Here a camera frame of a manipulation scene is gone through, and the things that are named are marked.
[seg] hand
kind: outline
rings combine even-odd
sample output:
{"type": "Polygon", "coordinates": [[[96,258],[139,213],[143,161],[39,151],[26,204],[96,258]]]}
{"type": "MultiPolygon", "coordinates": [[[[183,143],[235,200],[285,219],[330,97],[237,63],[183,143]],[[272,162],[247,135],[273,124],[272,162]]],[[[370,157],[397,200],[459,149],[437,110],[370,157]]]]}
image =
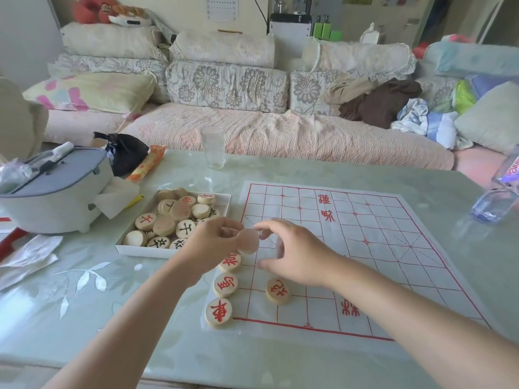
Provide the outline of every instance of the hand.
{"type": "Polygon", "coordinates": [[[238,249],[237,234],[242,229],[241,222],[227,217],[211,219],[197,225],[179,251],[180,258],[189,265],[189,271],[195,276],[196,282],[238,249]]]}
{"type": "Polygon", "coordinates": [[[278,258],[262,259],[258,266],[276,275],[309,286],[326,286],[327,273],[341,257],[315,237],[308,229],[291,222],[273,219],[256,224],[264,240],[278,235],[278,258]]]}

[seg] table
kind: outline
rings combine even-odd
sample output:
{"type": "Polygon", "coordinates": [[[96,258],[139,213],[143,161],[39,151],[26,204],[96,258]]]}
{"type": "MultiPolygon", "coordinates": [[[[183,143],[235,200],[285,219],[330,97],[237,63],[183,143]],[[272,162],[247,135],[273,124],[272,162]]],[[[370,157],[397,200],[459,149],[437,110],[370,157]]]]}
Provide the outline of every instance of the table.
{"type": "MultiPolygon", "coordinates": [[[[224,169],[212,170],[203,153],[168,150],[141,192],[150,197],[158,186],[182,186],[230,193],[230,216],[239,219],[245,180],[403,195],[510,338],[519,341],[519,217],[513,213],[495,228],[473,222],[467,213],[482,190],[462,174],[253,156],[228,156],[224,169]]],[[[164,263],[121,256],[114,248],[145,201],[112,221],[99,218],[87,234],[66,235],[58,262],[0,293],[0,362],[63,366],[164,263]]],[[[314,389],[323,382],[327,388],[378,388],[381,382],[384,388],[437,387],[412,360],[202,331],[211,277],[206,274],[178,303],[146,378],[254,389],[314,389]]]]}

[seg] plastic bag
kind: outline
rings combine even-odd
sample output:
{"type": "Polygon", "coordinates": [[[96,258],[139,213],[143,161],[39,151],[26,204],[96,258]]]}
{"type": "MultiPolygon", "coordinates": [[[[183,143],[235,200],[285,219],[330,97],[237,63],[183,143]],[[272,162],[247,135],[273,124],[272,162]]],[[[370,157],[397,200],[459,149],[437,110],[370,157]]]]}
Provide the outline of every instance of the plastic bag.
{"type": "Polygon", "coordinates": [[[148,155],[149,147],[131,135],[94,132],[94,138],[108,141],[106,151],[116,177],[132,173],[148,155]]]}
{"type": "Polygon", "coordinates": [[[7,194],[28,182],[32,174],[31,167],[17,158],[0,166],[0,194],[7,194]]]}

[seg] left hand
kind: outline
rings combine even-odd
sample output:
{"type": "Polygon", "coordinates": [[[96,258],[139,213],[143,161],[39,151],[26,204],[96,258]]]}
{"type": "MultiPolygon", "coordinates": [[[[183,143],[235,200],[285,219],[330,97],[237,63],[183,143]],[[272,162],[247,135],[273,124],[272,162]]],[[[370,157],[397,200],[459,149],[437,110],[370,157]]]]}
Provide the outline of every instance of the left hand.
{"type": "Polygon", "coordinates": [[[227,217],[211,219],[197,225],[178,254],[189,265],[196,281],[236,252],[237,234],[242,229],[241,222],[227,217]]]}

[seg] black plastic bag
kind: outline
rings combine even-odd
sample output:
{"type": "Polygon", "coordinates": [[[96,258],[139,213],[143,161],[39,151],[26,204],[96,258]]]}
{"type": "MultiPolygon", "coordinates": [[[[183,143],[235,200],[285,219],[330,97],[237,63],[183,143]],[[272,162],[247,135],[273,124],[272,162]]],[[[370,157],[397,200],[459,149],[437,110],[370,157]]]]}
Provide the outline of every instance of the black plastic bag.
{"type": "Polygon", "coordinates": [[[149,147],[131,135],[94,132],[94,138],[108,141],[106,151],[114,176],[132,173],[148,155],[149,147]]]}

